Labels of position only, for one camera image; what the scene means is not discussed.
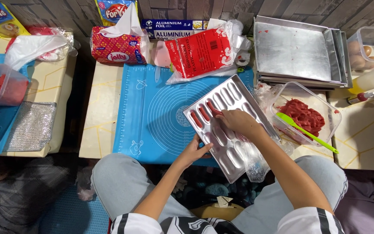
barcode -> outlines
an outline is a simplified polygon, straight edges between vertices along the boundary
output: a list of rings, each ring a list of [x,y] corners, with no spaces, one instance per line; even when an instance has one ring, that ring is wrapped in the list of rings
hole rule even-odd
[[[211,50],[217,49],[217,41],[216,40],[210,42],[210,48],[211,48]]]

green silicone spatula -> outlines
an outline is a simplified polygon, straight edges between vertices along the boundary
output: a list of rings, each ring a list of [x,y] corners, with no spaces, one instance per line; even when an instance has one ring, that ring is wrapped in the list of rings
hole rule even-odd
[[[308,131],[304,130],[303,128],[301,128],[300,126],[298,126],[294,120],[289,117],[288,115],[284,114],[284,113],[277,113],[276,114],[279,118],[281,118],[283,121],[285,121],[287,124],[293,126],[293,127],[296,127],[298,130],[304,132],[307,136],[311,137],[314,141],[320,143],[322,146],[326,147],[327,149],[331,150],[332,152],[335,152],[336,154],[338,154],[338,150],[336,150],[333,146],[330,146],[329,144],[325,143],[324,141],[322,141],[321,139],[319,139],[318,137],[314,136],[313,134],[309,133]]]

hand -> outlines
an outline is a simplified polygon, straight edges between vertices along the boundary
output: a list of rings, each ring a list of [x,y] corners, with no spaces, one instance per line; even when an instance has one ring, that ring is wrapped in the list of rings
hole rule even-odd
[[[216,115],[230,130],[238,132],[247,138],[255,131],[263,130],[262,126],[248,113],[242,110],[222,110],[223,115]]]
[[[186,148],[181,152],[177,159],[172,163],[173,165],[179,167],[182,170],[188,168],[194,161],[199,158],[210,158],[210,155],[204,155],[208,152],[213,143],[206,144],[203,147],[199,147],[201,140],[199,135],[195,134],[193,140],[186,146]]]

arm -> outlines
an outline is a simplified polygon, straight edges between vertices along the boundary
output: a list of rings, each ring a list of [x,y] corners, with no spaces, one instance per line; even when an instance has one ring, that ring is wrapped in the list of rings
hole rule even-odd
[[[318,185],[268,136],[251,115],[240,110],[223,110],[217,115],[225,125],[251,140],[261,152],[294,209],[318,207],[333,213]]]
[[[171,164],[152,192],[137,206],[134,213],[146,215],[158,220],[181,173],[213,146],[213,144],[210,143],[199,148],[199,140],[199,136],[195,134],[193,140],[177,157],[173,164]]]

plaid fabric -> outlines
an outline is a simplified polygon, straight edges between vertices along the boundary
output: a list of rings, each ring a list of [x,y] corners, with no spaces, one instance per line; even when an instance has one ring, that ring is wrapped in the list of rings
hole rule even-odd
[[[77,157],[36,158],[0,181],[0,234],[37,234],[38,219],[75,182]]]

